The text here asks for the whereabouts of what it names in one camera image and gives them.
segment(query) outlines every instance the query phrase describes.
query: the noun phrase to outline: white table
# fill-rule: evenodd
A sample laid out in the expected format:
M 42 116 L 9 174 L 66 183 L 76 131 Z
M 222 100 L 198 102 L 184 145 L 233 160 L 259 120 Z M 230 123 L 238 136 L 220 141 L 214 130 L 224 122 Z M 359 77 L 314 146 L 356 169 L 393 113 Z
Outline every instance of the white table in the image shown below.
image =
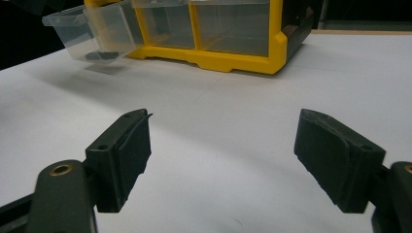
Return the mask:
M 104 232 L 372 232 L 344 215 L 293 154 L 300 109 L 331 115 L 387 151 L 412 157 L 412 36 L 310 35 L 274 76 L 185 62 L 121 59 L 109 67 L 65 50 L 0 72 L 0 206 L 38 173 L 141 108 L 153 154 Z

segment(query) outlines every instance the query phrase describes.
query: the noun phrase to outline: dark background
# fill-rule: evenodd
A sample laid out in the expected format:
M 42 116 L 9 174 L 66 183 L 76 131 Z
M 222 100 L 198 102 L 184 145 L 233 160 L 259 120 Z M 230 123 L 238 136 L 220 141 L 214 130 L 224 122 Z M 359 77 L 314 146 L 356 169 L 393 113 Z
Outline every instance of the dark background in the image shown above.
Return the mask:
M 64 9 L 79 5 L 83 0 L 67 0 Z M 42 23 L 42 16 L 55 12 L 46 7 L 35 16 L 0 0 L 0 70 L 64 48 L 52 27 Z M 326 20 L 412 21 L 412 0 L 329 0 Z

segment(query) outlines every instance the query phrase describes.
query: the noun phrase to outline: yellow storage organizer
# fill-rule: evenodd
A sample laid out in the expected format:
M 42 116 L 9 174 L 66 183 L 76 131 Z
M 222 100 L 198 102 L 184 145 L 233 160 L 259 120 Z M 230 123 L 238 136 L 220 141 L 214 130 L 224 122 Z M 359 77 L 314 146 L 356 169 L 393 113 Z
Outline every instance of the yellow storage organizer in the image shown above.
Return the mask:
M 184 60 L 221 72 L 276 73 L 310 33 L 313 23 L 310 8 L 296 5 L 295 0 L 133 0 L 129 5 L 117 0 L 85 0 L 91 37 L 99 45 L 113 44 L 97 46 L 93 52 L 113 53 L 113 60 L 120 53 L 111 48 L 121 43 L 106 29 L 104 14 L 90 12 L 119 4 L 128 11 L 122 25 L 129 27 L 135 42 L 127 56 Z M 130 8 L 135 18 L 130 16 Z

